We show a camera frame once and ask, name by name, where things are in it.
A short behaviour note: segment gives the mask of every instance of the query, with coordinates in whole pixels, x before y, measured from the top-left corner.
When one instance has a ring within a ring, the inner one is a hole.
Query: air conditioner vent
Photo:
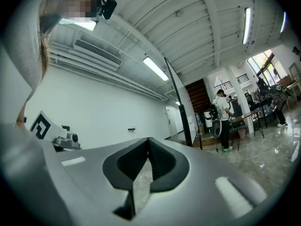
[[[108,52],[106,52],[106,51],[104,51],[104,50],[102,50],[102,49],[100,49],[100,48],[92,45],[92,44],[84,42],[83,40],[76,40],[75,43],[74,43],[74,49],[78,50],[80,52],[85,52],[85,53],[87,53],[87,52],[83,51],[83,49],[87,50],[87,51],[90,52],[90,53],[88,52],[87,54],[94,53],[94,54],[96,54],[96,55],[98,55],[100,57],[103,57],[103,58],[105,58],[105,59],[107,59],[107,60],[109,60],[109,61],[117,64],[118,67],[121,66],[121,64],[122,64],[122,60],[121,59],[117,58],[116,56],[114,56],[114,55],[112,55],[112,54],[110,54],[110,53],[108,53]]]

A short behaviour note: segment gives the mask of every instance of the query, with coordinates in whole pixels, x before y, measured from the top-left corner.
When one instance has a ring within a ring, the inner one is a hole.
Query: speaker
[[[219,137],[222,131],[222,122],[220,120],[215,120],[212,122],[212,135],[213,137]]]

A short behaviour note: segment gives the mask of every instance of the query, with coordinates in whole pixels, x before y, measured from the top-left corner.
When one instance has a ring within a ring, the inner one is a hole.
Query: sneaker
[[[229,152],[229,151],[231,151],[231,150],[232,150],[232,147],[231,147],[231,146],[229,146],[229,148],[227,148],[227,149],[223,149],[224,152]]]
[[[284,123],[284,124],[278,124],[277,126],[278,126],[278,127],[287,126],[287,123]]]

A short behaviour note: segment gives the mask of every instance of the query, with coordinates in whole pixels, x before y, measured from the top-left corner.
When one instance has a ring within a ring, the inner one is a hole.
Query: black pants
[[[224,149],[229,148],[229,134],[230,134],[230,126],[229,121],[222,121],[222,131],[221,131],[221,144]]]
[[[279,108],[279,109],[277,108],[277,110],[275,111],[278,119],[280,120],[280,124],[282,124],[282,125],[285,124],[285,117],[282,113],[282,108],[284,105],[285,105],[285,102],[283,103],[281,108]]]

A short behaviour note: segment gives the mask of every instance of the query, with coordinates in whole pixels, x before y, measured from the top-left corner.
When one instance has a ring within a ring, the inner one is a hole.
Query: white t-shirt
[[[224,109],[229,108],[229,104],[228,104],[227,100],[225,99],[225,97],[217,96],[214,99],[213,103],[217,107],[217,111],[218,111],[218,114],[219,114],[219,119],[221,121],[227,121],[229,117],[228,117],[228,114],[225,112]]]

